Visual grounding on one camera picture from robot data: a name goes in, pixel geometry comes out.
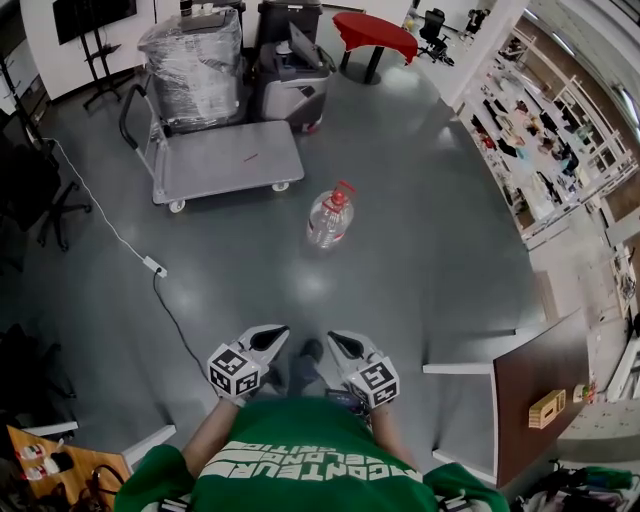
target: green t-shirt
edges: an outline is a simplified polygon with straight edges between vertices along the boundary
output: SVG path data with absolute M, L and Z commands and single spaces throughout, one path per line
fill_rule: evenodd
M 243 409 L 228 444 L 197 480 L 176 448 L 154 448 L 118 493 L 115 512 L 139 512 L 189 494 L 190 509 L 207 512 L 435 512 L 436 495 L 463 493 L 493 512 L 508 511 L 498 492 L 462 466 L 449 464 L 423 477 L 380 449 L 346 409 L 302 398 Z

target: tv stand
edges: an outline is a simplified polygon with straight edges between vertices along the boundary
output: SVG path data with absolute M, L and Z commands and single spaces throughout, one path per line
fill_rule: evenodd
M 81 11 L 81 3 L 88 7 L 88 9 L 82 9 Z M 98 23 L 96 22 L 93 0 L 76 0 L 75 12 L 76 22 L 78 23 L 78 28 L 80 29 L 80 41 L 82 43 L 82 48 L 84 49 L 84 54 L 86 56 L 85 62 L 89 64 L 91 76 L 93 77 L 93 83 L 98 89 L 97 92 L 91 98 L 89 98 L 89 100 L 85 101 L 82 104 L 82 106 L 85 110 L 89 110 L 89 106 L 94 101 L 107 93 L 113 93 L 118 101 L 122 100 L 122 96 L 120 96 L 120 93 L 118 92 L 118 87 L 133 78 L 133 74 L 131 76 L 125 77 L 125 79 L 120 81 L 119 83 L 115 83 L 113 77 L 111 76 L 111 72 L 109 71 L 109 64 L 107 63 L 107 56 L 118 50 L 118 48 L 120 48 L 120 45 L 103 46 L 102 40 L 100 39 L 100 32 L 98 30 Z M 88 12 L 89 16 L 83 19 L 83 16 L 81 16 L 80 14 L 81 12 Z M 87 45 L 87 38 L 85 36 L 85 33 L 87 32 L 93 32 L 93 36 L 96 40 L 98 51 L 93 54 L 90 52 L 89 46 Z M 98 74 L 96 73 L 94 61 L 97 59 L 100 59 L 102 61 L 102 67 L 105 73 L 103 79 L 98 78 Z

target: monitor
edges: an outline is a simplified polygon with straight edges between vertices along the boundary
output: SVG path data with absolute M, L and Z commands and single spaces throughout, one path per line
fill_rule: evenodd
M 136 0 L 56 0 L 53 17 L 62 45 L 82 32 L 137 14 Z

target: power cable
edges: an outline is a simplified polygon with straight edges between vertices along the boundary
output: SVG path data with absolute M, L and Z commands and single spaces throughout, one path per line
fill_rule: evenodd
M 176 326 L 176 329 L 178 330 L 178 334 L 180 335 L 180 341 L 182 341 L 182 345 L 184 345 L 184 348 L 187 350 L 187 352 L 189 352 L 189 355 L 191 356 L 191 358 L 198 365 L 198 370 L 200 370 L 200 374 L 202 375 L 202 378 L 204 380 L 206 380 L 207 383 L 209 383 L 209 379 L 207 378 L 207 374 L 204 373 L 204 370 L 202 369 L 202 365 L 200 364 L 200 360 L 193 353 L 193 350 L 191 350 L 191 348 L 189 347 L 189 344 L 187 343 L 187 340 L 184 338 L 184 334 L 182 332 L 182 329 L 180 328 L 180 324 L 178 324 L 178 321 L 173 316 L 173 313 L 171 313 L 171 311 L 169 310 L 167 305 L 164 303 L 164 300 L 162 299 L 162 295 L 160 295 L 160 290 L 158 290 L 158 286 L 157 286 L 157 277 L 158 277 L 159 273 L 160 273 L 159 271 L 156 271 L 153 274 L 153 291 L 156 292 L 156 295 L 158 297 L 158 300 L 160 301 L 160 304 L 162 304 L 162 307 L 167 312 L 167 314 L 169 315 L 169 317 L 173 321 L 174 325 Z
M 102 217 L 104 218 L 104 221 L 107 223 L 107 225 L 111 228 L 111 230 L 113 231 L 113 233 L 116 235 L 116 238 L 118 240 L 120 240 L 124 245 L 126 245 L 129 250 L 142 262 L 144 262 L 144 258 L 142 256 L 140 256 L 140 253 L 138 251 L 136 251 L 129 242 L 127 242 L 124 238 L 122 238 L 119 234 L 118 231 L 116 231 L 116 228 L 113 226 L 113 224 L 111 224 L 111 222 L 109 222 L 109 219 L 107 219 L 106 214 L 104 213 L 104 210 L 102 209 L 102 206 L 100 206 L 100 203 L 98 202 L 98 200 L 93 197 L 93 194 L 91 193 L 91 189 L 89 189 L 89 187 L 87 187 L 87 184 L 84 182 L 84 179 L 82 178 L 82 176 L 80 176 L 80 173 L 76 170 L 75 166 L 71 163 L 71 160 L 69 160 L 69 157 L 67 156 L 67 154 L 65 153 L 64 149 L 62 149 L 62 146 L 60 145 L 60 143 L 56 140 L 56 139 L 50 139 L 50 138 L 46 138 L 44 140 L 50 140 L 56 143 L 56 145 L 58 146 L 58 149 L 60 150 L 60 152 L 62 153 L 62 156 L 64 156 L 65 160 L 67 161 L 67 163 L 69 164 L 69 167 L 71 167 L 71 170 L 73 170 L 73 172 L 76 174 L 76 176 L 80 179 L 80 182 L 82 183 L 82 186 L 87 190 L 87 192 L 89 193 L 89 197 L 91 198 L 91 200 L 96 203 L 96 206 L 98 207 L 98 210 L 100 210 L 100 213 L 102 214 Z

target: plastic wrap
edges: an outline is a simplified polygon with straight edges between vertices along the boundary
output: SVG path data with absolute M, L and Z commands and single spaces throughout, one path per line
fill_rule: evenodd
M 155 25 L 140 39 L 162 117 L 176 131 L 225 123 L 239 109 L 242 31 L 238 13 L 224 10 L 220 27 L 183 32 L 182 18 Z

